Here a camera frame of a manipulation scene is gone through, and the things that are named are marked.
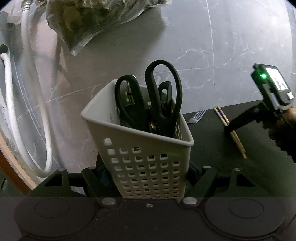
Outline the person's right hand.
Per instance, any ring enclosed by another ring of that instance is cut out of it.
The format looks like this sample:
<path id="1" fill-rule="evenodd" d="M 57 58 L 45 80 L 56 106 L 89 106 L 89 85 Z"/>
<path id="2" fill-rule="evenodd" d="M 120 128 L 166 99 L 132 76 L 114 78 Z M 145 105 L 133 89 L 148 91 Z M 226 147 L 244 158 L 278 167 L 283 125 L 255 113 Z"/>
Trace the person's right hand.
<path id="1" fill-rule="evenodd" d="M 263 128 L 268 130 L 268 135 L 276 146 L 291 156 L 295 163 L 295 106 L 283 113 L 277 122 L 265 121 Z"/>

